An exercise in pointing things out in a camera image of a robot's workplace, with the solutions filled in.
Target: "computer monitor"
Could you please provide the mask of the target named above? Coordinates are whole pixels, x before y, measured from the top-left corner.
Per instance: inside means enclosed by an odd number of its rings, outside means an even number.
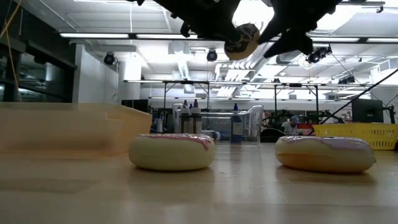
[[[134,100],[132,107],[136,110],[148,113],[148,100]]]
[[[132,100],[122,100],[122,105],[132,108]]]
[[[356,99],[352,102],[353,122],[383,123],[383,103],[381,100]]]

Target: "blue bottle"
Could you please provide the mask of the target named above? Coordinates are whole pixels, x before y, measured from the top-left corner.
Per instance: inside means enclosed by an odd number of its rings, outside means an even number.
[[[239,115],[238,104],[235,103],[234,115],[231,118],[231,142],[241,143],[242,142],[242,119]]]

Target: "camera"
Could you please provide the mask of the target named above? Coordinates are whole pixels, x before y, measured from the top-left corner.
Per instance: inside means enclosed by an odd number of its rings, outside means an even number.
[[[210,49],[207,53],[207,61],[208,62],[215,62],[217,60],[217,53],[215,49]]]
[[[104,58],[104,63],[106,65],[116,65],[118,59],[114,56],[114,52],[107,52]]]
[[[320,47],[314,53],[310,54],[305,60],[308,63],[318,63],[324,59],[327,55],[332,53],[331,47]]]

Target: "spray bottle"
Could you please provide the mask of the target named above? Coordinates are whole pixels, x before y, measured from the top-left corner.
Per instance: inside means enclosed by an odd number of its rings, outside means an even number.
[[[191,108],[192,117],[192,134],[201,134],[201,114],[200,108],[198,107],[198,100],[193,102],[193,108]]]
[[[180,127],[181,127],[182,134],[192,132],[192,125],[190,125],[190,112],[189,112],[188,103],[186,100],[184,100],[184,105],[181,109]]]
[[[231,142],[242,142],[242,119],[239,115],[238,104],[235,103],[231,118]]]

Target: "ceiling light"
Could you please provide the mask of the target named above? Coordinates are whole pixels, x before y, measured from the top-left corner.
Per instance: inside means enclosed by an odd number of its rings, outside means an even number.
[[[128,83],[163,83],[163,81],[155,81],[155,80],[125,80]]]
[[[314,42],[357,42],[359,38],[352,37],[311,37]]]
[[[275,85],[274,83],[256,83],[256,82],[250,82],[248,84],[250,84],[250,85]]]
[[[398,38],[369,38],[367,42],[381,42],[381,43],[398,43]]]
[[[184,37],[180,34],[137,34],[138,39],[197,39],[197,35]]]
[[[386,7],[398,7],[398,1],[397,0],[383,0],[386,4],[384,6]]]
[[[329,33],[346,24],[359,10],[360,6],[336,6],[333,14],[325,14],[318,22],[314,33]]]
[[[65,38],[81,38],[81,39],[95,39],[95,38],[108,38],[108,39],[128,39],[128,34],[83,34],[83,33],[61,33],[61,37]]]
[[[74,0],[75,2],[93,2],[93,3],[104,3],[104,4],[132,4],[132,2],[126,0]],[[151,0],[146,0],[145,4],[156,4]]]
[[[164,99],[164,97],[161,97],[161,96],[150,96],[150,97],[148,97],[148,99]],[[176,97],[166,97],[166,99],[169,99],[169,100],[171,100],[171,99],[176,99]]]

